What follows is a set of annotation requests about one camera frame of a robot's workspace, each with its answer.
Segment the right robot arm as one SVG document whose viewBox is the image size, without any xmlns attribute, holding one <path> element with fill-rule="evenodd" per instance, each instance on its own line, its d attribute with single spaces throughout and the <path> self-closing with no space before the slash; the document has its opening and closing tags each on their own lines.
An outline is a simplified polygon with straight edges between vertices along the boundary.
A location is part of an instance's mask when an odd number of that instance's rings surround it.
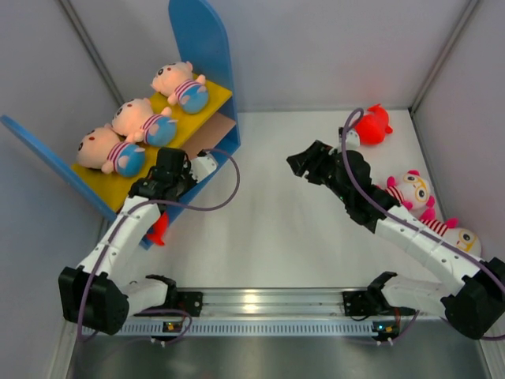
<svg viewBox="0 0 505 379">
<path fill-rule="evenodd" d="M 338 151 L 316 140 L 286 161 L 296 176 L 334 193 L 356 224 L 397 246 L 438 279 L 416 281 L 385 272 L 369 285 L 372 310 L 387 313 L 406 307 L 430 313 L 472 340 L 484 339 L 503 316 L 503 261 L 478 260 L 414 219 L 405 206 L 373 184 L 361 153 Z"/>
</svg>

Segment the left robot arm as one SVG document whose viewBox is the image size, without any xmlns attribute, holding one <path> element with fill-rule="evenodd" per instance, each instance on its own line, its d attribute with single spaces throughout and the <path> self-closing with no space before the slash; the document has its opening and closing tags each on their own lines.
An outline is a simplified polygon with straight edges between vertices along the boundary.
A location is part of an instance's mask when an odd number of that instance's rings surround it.
<svg viewBox="0 0 505 379">
<path fill-rule="evenodd" d="M 66 321 L 107 335 L 117 333 L 126 319 L 153 308 L 161 315 L 178 306 L 174 280 L 147 275 L 121 287 L 117 281 L 142 239 L 167 218 L 168 202 L 176 202 L 218 167 L 204 150 L 189 159 L 184 150 L 161 148 L 155 166 L 131 186 L 125 202 L 96 247 L 76 267 L 58 277 L 62 314 Z"/>
</svg>

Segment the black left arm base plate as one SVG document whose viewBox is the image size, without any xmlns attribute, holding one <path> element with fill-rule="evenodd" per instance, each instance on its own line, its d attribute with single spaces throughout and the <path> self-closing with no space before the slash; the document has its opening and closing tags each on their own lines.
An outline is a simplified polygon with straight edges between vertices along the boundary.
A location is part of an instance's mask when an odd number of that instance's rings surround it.
<svg viewBox="0 0 505 379">
<path fill-rule="evenodd" d="M 203 307 L 204 294 L 201 291 L 179 291 L 175 308 L 183 310 L 192 317 L 199 317 Z"/>
</svg>

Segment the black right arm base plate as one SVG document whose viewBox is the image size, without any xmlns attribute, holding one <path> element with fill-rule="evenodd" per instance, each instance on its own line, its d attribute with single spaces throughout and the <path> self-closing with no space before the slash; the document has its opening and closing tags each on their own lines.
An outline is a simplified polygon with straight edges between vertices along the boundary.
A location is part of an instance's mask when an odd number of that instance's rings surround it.
<svg viewBox="0 0 505 379">
<path fill-rule="evenodd" d="M 344 291 L 342 293 L 344 313 L 347 317 L 372 316 L 373 307 L 366 290 Z"/>
</svg>

